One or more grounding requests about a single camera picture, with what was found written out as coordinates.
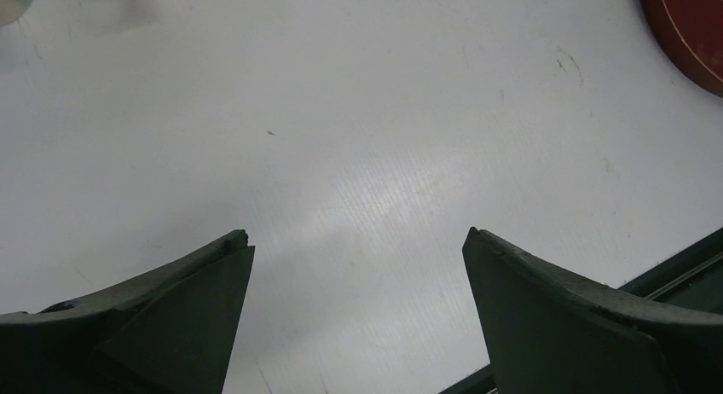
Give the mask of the cream green mug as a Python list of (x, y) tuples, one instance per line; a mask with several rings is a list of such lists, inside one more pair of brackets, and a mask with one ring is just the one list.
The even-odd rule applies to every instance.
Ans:
[(16, 22), (32, 5), (33, 0), (0, 0), (0, 26)]

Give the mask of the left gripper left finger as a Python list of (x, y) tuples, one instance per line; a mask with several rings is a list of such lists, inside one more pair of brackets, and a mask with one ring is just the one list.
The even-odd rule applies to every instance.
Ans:
[(114, 286), (2, 315), (2, 392), (221, 392), (254, 252), (237, 229)]

